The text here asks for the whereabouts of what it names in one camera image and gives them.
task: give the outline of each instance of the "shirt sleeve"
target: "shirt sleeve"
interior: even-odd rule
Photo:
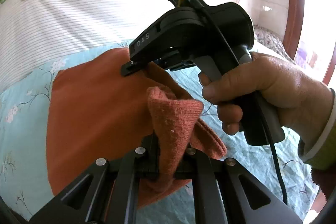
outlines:
[[[298,146],[301,160],[319,170],[327,170],[336,163],[336,98],[335,91],[331,90],[334,95],[334,105],[322,134],[315,145],[306,153],[305,144],[301,139]]]

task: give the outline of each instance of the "bed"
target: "bed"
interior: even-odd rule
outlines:
[[[45,140],[53,79],[61,69],[87,62],[108,49],[126,47],[173,6],[167,0],[6,0],[0,5],[0,196],[29,220],[53,194]],[[254,51],[283,58],[255,40]],[[170,72],[204,103],[202,119],[236,158],[282,199],[270,149],[248,146],[242,132],[221,130],[216,107],[201,96],[197,68]],[[284,128],[276,144],[289,207],[303,219],[318,187],[297,155],[299,136]],[[137,223],[195,223],[191,184],[141,208]]]

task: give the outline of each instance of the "wrist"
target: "wrist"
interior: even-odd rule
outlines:
[[[326,170],[336,162],[336,100],[335,91],[331,91],[334,97],[333,108],[322,134],[310,149],[306,149],[302,140],[298,145],[298,155],[302,161],[320,170]]]
[[[298,110],[297,128],[294,130],[309,150],[325,128],[333,108],[333,93],[323,83],[311,78],[302,79],[302,103]]]

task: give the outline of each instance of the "finger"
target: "finger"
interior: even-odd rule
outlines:
[[[228,135],[235,135],[239,131],[239,123],[222,123],[222,129],[223,131]]]
[[[215,105],[230,101],[255,90],[268,88],[277,77],[276,71],[271,58],[263,56],[230,70],[220,80],[205,86],[202,95]]]
[[[218,118],[227,124],[240,122],[243,117],[242,109],[233,104],[221,104],[217,107]]]
[[[209,79],[209,77],[206,76],[206,74],[204,72],[200,72],[198,74],[198,79],[199,79],[199,82],[201,83],[201,85],[203,87],[207,86],[211,83],[211,80]]]
[[[262,56],[266,56],[266,57],[270,57],[270,58],[276,58],[279,61],[286,61],[285,59],[281,59],[277,56],[265,54],[265,53],[262,53],[262,52],[250,52],[250,54],[251,54],[251,57],[252,57],[253,61],[262,57]]]

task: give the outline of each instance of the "hand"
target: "hand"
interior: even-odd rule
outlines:
[[[241,64],[216,82],[203,73],[199,81],[204,87],[204,99],[218,105],[218,118],[223,131],[234,135],[239,130],[241,108],[228,102],[236,97],[259,90],[277,107],[281,126],[295,130],[311,148],[330,117],[333,94],[328,87],[305,75],[299,68],[276,57],[252,53],[253,61]]]

